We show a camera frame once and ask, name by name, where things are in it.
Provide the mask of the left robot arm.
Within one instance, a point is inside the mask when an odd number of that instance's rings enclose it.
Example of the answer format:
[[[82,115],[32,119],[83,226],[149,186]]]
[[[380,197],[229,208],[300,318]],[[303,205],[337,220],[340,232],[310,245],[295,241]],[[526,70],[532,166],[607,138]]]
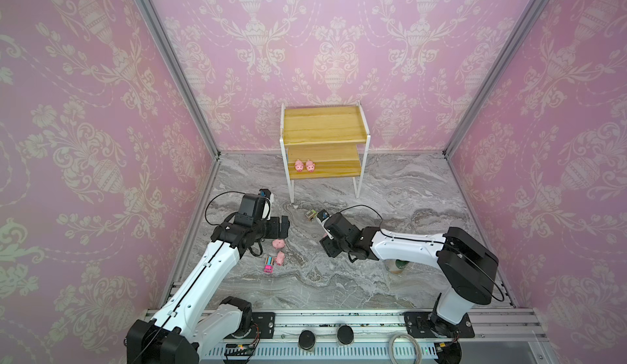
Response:
[[[269,323],[256,323],[250,302],[229,296],[202,314],[219,285],[245,253],[264,240],[285,239],[290,221],[272,217],[269,189],[245,193],[238,211],[215,225],[211,241],[179,290],[150,320],[137,320],[125,338],[129,363],[198,363],[223,339],[250,339],[240,355],[251,357]]]

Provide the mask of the pink toy pig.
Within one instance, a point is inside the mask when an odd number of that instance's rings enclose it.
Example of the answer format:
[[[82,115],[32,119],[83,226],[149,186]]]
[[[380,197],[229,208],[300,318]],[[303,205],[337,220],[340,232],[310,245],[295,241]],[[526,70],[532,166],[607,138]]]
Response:
[[[286,243],[282,239],[275,239],[274,241],[272,241],[272,246],[274,249],[281,250],[286,246]]]
[[[305,164],[301,160],[296,160],[294,163],[294,168],[296,172],[302,172],[305,169]]]
[[[315,163],[311,160],[308,160],[305,163],[305,168],[307,169],[308,172],[313,173],[315,171]]]
[[[286,255],[282,251],[279,251],[279,253],[275,257],[275,264],[278,266],[283,266],[285,262],[285,258],[286,258]]]

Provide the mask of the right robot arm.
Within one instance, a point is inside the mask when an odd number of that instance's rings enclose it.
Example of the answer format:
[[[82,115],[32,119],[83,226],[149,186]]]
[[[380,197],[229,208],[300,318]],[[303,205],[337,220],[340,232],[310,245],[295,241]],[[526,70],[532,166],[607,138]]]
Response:
[[[456,338],[465,315],[476,305],[503,301],[506,295],[496,284],[499,259],[459,227],[444,234],[395,233],[378,227],[358,228],[340,212],[322,210],[318,220],[326,231],[320,244],[331,258],[346,253],[349,261],[403,261],[440,270],[448,288],[439,295],[427,323],[432,333]]]

